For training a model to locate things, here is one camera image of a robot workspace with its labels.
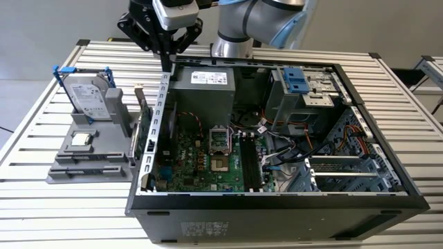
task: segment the motherboard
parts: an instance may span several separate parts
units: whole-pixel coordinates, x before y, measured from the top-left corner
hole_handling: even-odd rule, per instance
[[[241,153],[241,135],[226,132],[225,143],[217,131],[214,141],[224,146],[229,144],[229,153],[213,153],[209,136],[202,139],[193,133],[185,131],[177,135],[176,155],[172,165],[161,166],[158,169],[157,191],[186,192],[186,191],[217,191],[244,192],[245,179],[249,178],[244,171],[242,161],[252,158],[258,175],[254,179],[260,183],[262,191],[273,191],[273,180],[270,173],[261,173],[257,162],[266,153],[265,140],[262,136],[253,138],[253,153]]]

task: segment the slotted metal table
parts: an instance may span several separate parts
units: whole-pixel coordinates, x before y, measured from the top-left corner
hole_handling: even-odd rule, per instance
[[[421,56],[414,68],[425,73],[443,90],[443,57]]]
[[[192,46],[186,54],[206,57],[209,48]],[[362,242],[194,247],[443,248],[443,127],[382,60],[366,53],[265,48],[254,49],[253,57],[342,66],[430,209]],[[64,66],[96,69],[109,66],[129,110],[138,109],[134,84],[144,85],[146,101],[154,103],[160,63],[134,44],[102,41],[77,44]],[[0,151],[0,242],[3,242],[0,248],[157,247],[137,221],[124,217],[129,183],[46,185],[44,182],[72,122],[70,110],[53,79]]]

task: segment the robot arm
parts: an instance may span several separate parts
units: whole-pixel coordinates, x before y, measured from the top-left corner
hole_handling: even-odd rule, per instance
[[[304,0],[130,0],[118,29],[144,51],[161,60],[161,69],[170,71],[174,54],[184,52],[201,33],[198,10],[218,6],[217,40],[213,57],[250,58],[252,39],[284,48],[301,30]],[[185,34],[173,34],[185,28]]]

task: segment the green circuit board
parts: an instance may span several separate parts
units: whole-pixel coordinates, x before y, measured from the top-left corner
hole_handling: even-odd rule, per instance
[[[244,192],[241,153],[237,136],[232,136],[232,150],[228,156],[209,155],[208,139],[202,140],[193,134],[185,132],[178,134],[176,157],[172,163],[172,177],[166,183],[166,189],[158,191],[186,192],[186,191],[217,191]],[[262,137],[254,140],[257,157],[265,151]],[[273,181],[269,174],[269,182],[262,186],[262,191],[273,191]]]

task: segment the expansion slot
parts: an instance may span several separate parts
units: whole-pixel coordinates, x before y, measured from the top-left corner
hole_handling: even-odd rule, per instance
[[[254,150],[254,138],[250,136],[240,137],[240,158],[242,167],[244,190],[261,188],[260,170]]]

